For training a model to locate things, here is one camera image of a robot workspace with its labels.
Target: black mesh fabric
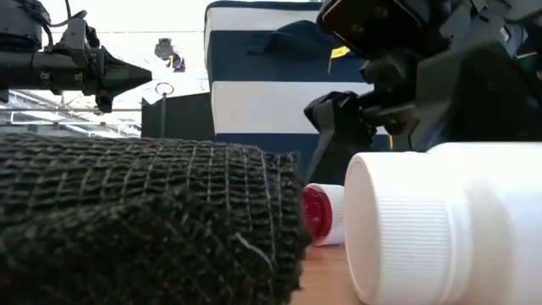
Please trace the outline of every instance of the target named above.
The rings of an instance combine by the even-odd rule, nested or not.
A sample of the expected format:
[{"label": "black mesh fabric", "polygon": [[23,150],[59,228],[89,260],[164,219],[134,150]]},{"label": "black mesh fabric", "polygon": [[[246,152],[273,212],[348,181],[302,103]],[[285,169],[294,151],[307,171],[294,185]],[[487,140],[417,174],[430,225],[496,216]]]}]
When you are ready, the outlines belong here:
[{"label": "black mesh fabric", "polygon": [[2,304],[285,304],[309,242],[296,156],[0,137]]}]

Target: yellow tag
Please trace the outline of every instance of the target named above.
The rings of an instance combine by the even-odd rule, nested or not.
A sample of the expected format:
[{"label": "yellow tag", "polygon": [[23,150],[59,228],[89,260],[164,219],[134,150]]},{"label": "yellow tag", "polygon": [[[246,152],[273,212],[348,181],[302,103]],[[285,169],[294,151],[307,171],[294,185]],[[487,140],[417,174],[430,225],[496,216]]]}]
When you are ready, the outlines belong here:
[{"label": "yellow tag", "polygon": [[350,49],[348,47],[338,47],[331,51],[331,59],[333,58],[339,58],[347,55],[350,52]]},{"label": "yellow tag", "polygon": [[331,51],[331,57],[329,57],[328,74],[331,74],[331,61],[334,58],[340,58],[347,55],[350,52],[348,47],[337,47]]}]

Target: red bottle cap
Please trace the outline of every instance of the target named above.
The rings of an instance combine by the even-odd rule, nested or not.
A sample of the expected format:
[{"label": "red bottle cap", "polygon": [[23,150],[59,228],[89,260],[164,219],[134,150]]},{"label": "red bottle cap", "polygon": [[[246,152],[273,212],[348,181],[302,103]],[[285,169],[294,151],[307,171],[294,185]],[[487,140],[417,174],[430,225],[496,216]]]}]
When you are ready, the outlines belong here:
[{"label": "red bottle cap", "polygon": [[303,190],[303,216],[305,226],[313,241],[321,241],[331,231],[333,212],[327,195],[317,189],[306,187]]}]

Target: black robot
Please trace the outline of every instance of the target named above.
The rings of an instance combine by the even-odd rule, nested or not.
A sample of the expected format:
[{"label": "black robot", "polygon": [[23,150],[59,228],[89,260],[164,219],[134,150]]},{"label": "black robot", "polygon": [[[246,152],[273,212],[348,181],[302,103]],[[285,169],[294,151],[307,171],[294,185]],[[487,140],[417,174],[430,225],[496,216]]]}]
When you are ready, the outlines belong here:
[{"label": "black robot", "polygon": [[174,72],[185,72],[185,58],[173,49],[171,38],[160,38],[154,48],[154,54],[163,61],[166,61],[166,67],[173,68]]}]

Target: red and white cap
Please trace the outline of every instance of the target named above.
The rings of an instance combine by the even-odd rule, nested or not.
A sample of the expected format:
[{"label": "red and white cap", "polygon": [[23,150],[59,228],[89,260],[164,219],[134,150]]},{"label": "red and white cap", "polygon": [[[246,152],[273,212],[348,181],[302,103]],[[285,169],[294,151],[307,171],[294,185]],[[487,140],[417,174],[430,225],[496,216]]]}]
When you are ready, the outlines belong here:
[{"label": "red and white cap", "polygon": [[345,241],[343,186],[312,183],[303,190],[303,215],[313,246]]}]

